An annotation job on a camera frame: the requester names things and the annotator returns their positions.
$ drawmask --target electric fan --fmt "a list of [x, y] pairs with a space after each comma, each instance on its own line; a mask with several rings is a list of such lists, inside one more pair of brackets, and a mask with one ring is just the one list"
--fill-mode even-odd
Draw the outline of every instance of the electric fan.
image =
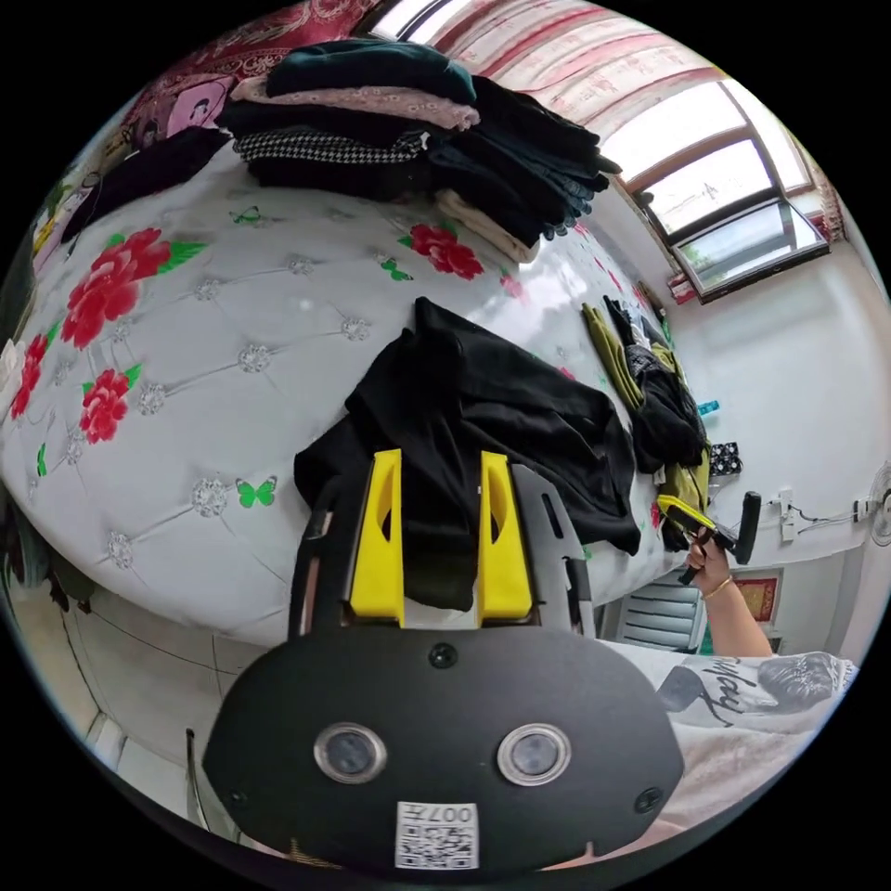
[[872, 540], [880, 547], [891, 545], [891, 461], [875, 474], [870, 492]]

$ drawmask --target person's arm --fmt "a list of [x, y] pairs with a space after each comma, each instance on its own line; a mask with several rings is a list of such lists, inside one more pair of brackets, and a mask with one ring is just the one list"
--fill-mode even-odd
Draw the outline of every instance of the person's arm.
[[709, 539], [693, 542], [687, 564], [699, 570], [693, 584], [700, 589], [716, 656], [772, 656], [765, 633], [746, 606], [730, 575], [727, 555]]

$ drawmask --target electrical outlet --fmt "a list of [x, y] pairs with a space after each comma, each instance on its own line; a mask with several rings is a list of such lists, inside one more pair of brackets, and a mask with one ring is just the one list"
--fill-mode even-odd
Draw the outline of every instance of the electrical outlet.
[[787, 516], [789, 516], [789, 511], [792, 510], [792, 487], [784, 486], [780, 490], [780, 519], [785, 520]]
[[854, 502], [854, 522], [862, 523], [872, 514], [872, 502], [868, 498], [858, 498]]
[[780, 520], [780, 535], [785, 542], [795, 541], [798, 538], [795, 515], [791, 511]]

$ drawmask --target pink lace fabric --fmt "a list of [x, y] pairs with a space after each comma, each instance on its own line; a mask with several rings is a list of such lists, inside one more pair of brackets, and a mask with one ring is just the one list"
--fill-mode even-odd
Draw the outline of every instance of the pink lace fabric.
[[390, 114], [397, 118], [434, 123], [444, 130], [467, 130], [480, 122], [479, 111], [469, 105], [459, 105], [451, 99], [404, 86], [358, 86], [267, 96], [266, 78], [249, 77], [232, 91], [231, 96], [233, 99], [266, 105], [325, 105], [333, 109]]

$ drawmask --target red patterned curtain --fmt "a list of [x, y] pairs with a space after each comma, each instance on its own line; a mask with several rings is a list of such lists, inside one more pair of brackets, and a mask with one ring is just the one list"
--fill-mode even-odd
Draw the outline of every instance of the red patterned curtain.
[[473, 0], [431, 43], [603, 139], [662, 99], [723, 76], [670, 37], [584, 0]]

